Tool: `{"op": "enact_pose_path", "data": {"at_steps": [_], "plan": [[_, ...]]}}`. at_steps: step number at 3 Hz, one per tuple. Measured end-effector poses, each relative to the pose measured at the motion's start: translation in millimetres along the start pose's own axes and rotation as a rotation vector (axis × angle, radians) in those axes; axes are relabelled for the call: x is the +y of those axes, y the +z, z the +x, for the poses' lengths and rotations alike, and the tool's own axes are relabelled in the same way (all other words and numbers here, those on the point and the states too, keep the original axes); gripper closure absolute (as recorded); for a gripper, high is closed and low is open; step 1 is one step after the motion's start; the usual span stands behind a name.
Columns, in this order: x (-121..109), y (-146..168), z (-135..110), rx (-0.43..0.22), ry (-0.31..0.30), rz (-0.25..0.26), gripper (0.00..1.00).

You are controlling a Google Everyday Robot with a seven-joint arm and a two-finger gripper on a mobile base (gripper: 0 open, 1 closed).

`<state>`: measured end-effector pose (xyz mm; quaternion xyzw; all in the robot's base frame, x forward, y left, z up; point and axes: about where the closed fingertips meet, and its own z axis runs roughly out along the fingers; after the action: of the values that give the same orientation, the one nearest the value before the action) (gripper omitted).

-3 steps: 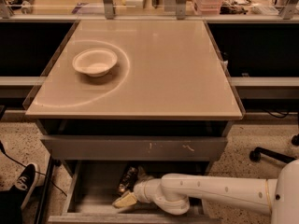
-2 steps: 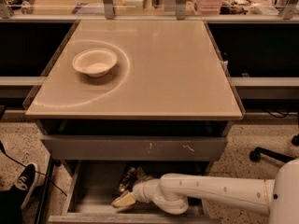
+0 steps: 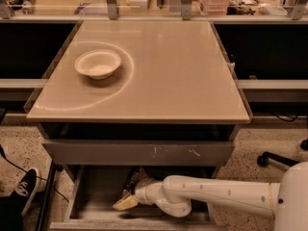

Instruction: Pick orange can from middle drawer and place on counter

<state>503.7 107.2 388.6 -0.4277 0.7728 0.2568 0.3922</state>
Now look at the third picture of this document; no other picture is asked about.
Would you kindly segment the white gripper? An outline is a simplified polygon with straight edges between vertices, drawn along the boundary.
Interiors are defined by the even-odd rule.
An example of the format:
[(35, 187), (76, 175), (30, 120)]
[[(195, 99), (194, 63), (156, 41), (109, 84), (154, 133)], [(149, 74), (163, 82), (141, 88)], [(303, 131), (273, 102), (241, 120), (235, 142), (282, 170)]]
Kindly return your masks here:
[(145, 205), (162, 204), (164, 195), (162, 192), (163, 182), (150, 177), (143, 167), (136, 170), (135, 195), (128, 195), (116, 202), (113, 208), (124, 211), (136, 207), (139, 203)]

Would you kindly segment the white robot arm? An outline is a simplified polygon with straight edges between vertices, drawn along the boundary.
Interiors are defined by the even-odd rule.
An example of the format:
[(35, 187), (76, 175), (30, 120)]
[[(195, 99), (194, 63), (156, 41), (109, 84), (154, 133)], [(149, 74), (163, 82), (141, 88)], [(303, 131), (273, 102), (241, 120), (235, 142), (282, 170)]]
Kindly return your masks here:
[(155, 205), (164, 213), (183, 218), (194, 200), (274, 220), (274, 231), (308, 231), (308, 163), (290, 167), (278, 183), (234, 181), (170, 175), (164, 180), (144, 171), (114, 208)]

